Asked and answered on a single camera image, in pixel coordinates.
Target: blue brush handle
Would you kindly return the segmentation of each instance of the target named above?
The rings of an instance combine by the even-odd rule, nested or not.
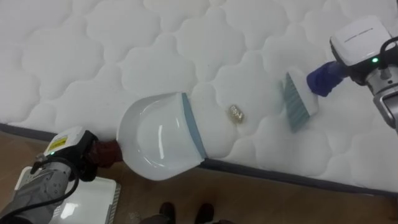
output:
[[[340,63],[328,62],[307,76],[307,84],[314,94],[325,97],[347,77],[345,71]]]

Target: shoe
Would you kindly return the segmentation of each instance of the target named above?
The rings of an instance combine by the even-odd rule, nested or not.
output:
[[[170,219],[167,224],[175,224],[175,208],[170,202],[165,202],[160,206],[159,213]]]
[[[209,203],[201,205],[198,211],[198,215],[195,219],[195,224],[202,224],[213,221],[214,218],[214,207]]]

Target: small gold object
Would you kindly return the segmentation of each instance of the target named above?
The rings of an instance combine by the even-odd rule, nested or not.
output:
[[[235,124],[241,124],[244,119],[244,114],[236,105],[232,105],[228,110],[229,117]]]

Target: black cable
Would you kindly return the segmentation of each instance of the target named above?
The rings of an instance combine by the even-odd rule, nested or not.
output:
[[[386,62],[386,49],[387,46],[390,45],[391,43],[394,43],[398,41],[398,37],[393,37],[387,41],[385,41],[385,43],[383,45],[381,45],[380,48],[380,62],[379,62],[379,68],[380,69],[385,69],[388,67],[388,64]]]
[[[28,210],[31,210],[31,209],[34,209],[34,208],[43,207],[43,206],[46,206],[46,205],[51,205],[53,203],[57,203],[57,202],[60,202],[62,200],[65,200],[66,198],[68,198],[69,196],[71,196],[75,192],[75,190],[77,189],[77,186],[79,184],[79,170],[75,167],[75,165],[73,165],[68,160],[66,160],[64,158],[57,158],[57,157],[53,157],[53,158],[50,158],[50,159],[48,159],[46,161],[41,162],[40,166],[46,165],[46,164],[51,163],[51,162],[59,162],[59,163],[65,164],[66,166],[68,166],[70,168],[70,170],[75,175],[75,182],[73,183],[73,186],[68,191],[68,193],[66,193],[65,195],[62,195],[61,197],[56,198],[56,199],[48,200],[46,202],[40,202],[40,203],[33,204],[33,205],[28,205],[28,206],[25,206],[25,207],[22,207],[22,208],[18,208],[18,209],[14,210],[14,211],[12,211],[12,212],[10,212],[8,214],[5,214],[5,216],[0,218],[0,223],[6,221],[8,218],[11,218],[11,217],[13,217],[13,216],[15,216],[15,215],[17,215],[17,214],[19,214],[21,212],[25,212],[25,211],[28,211]]]

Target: mattress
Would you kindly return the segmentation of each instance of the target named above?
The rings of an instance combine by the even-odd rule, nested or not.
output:
[[[371,92],[346,79],[290,132],[286,71],[334,60],[328,40],[377,15],[398,34],[394,0],[2,0],[0,123],[113,139],[146,96],[187,92],[208,157],[398,192],[398,138]],[[241,124],[227,114],[243,112]]]

